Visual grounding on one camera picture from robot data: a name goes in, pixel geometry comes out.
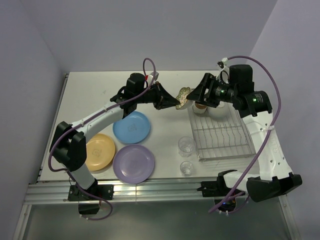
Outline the flower patterned small dish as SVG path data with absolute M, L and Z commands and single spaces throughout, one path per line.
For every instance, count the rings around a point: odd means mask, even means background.
M 192 103 L 190 100 L 187 99 L 187 96 L 190 94 L 190 92 L 190 87 L 182 87 L 179 90 L 179 93 L 176 97 L 176 99 L 179 101 L 179 104 L 175 106 L 176 110 L 185 110 L 189 107 L 189 105 Z

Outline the brown white ceramic cup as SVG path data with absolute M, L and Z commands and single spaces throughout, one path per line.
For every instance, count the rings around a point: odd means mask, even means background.
M 203 105 L 203 104 L 199 104 L 199 103 L 196 103 L 194 102 L 193 106 L 192 106 L 192 110 L 195 114 L 197 115 L 202 115 L 206 112 L 207 110 L 207 106 L 206 105 Z

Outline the white ceramic bowl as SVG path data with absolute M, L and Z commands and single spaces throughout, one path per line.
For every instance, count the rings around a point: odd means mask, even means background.
M 217 107 L 208 107 L 206 112 L 212 119 L 219 120 L 228 116 L 229 107 L 227 103 L 221 102 Z

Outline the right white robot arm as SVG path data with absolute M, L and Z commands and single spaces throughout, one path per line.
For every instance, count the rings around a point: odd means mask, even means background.
M 259 173 L 227 170 L 219 174 L 217 191 L 229 194 L 233 188 L 248 193 L 258 203 L 286 195 L 303 183 L 287 163 L 276 130 L 275 115 L 266 92 L 256 91 L 253 69 L 248 64 L 229 67 L 228 80 L 205 73 L 199 85 L 186 97 L 197 104 L 216 108 L 230 103 L 244 122 L 256 151 Z

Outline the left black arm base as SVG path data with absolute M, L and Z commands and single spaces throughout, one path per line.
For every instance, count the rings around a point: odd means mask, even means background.
M 98 184 L 90 189 L 82 189 L 78 184 L 69 187 L 67 200 L 69 202 L 78 202 L 78 213 L 81 217 L 99 221 L 108 218 L 113 212 L 113 206 L 110 200 L 113 199 L 114 186 L 112 184 Z M 102 210 L 102 204 L 107 204 L 109 212 L 106 216 L 94 217 L 99 210 Z

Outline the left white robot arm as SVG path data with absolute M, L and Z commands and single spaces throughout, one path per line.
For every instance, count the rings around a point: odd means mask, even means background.
M 98 194 L 98 181 L 85 164 L 87 142 L 109 125 L 126 118 L 138 104 L 152 103 L 157 110 L 180 104 L 157 81 L 158 76 L 156 71 L 149 75 L 132 73 L 126 84 L 102 108 L 82 120 L 62 121 L 57 125 L 48 158 L 64 166 L 62 170 L 76 182 L 79 194 L 86 200 Z

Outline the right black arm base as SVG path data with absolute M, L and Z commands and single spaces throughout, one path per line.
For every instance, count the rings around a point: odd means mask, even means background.
M 230 188 L 224 186 L 222 183 L 218 183 L 217 180 L 215 181 L 202 181 L 200 183 L 200 187 L 196 189 L 197 191 L 201 192 L 202 197 L 209 198 L 209 197 L 222 197 L 224 198 Z M 237 203 L 235 199 L 231 199 L 225 201 L 219 208 L 219 211 L 222 212 L 232 212 L 236 209 Z

